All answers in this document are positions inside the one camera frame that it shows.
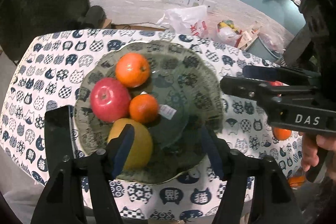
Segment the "right hand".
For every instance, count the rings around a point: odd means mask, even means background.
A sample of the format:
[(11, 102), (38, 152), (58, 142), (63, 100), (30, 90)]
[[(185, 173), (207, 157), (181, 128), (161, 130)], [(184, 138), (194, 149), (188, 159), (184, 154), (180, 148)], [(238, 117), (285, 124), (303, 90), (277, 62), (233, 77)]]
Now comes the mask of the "right hand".
[(301, 132), (302, 135), (302, 159), (301, 166), (305, 172), (319, 163), (318, 149), (323, 148), (335, 153), (335, 137), (310, 135)]

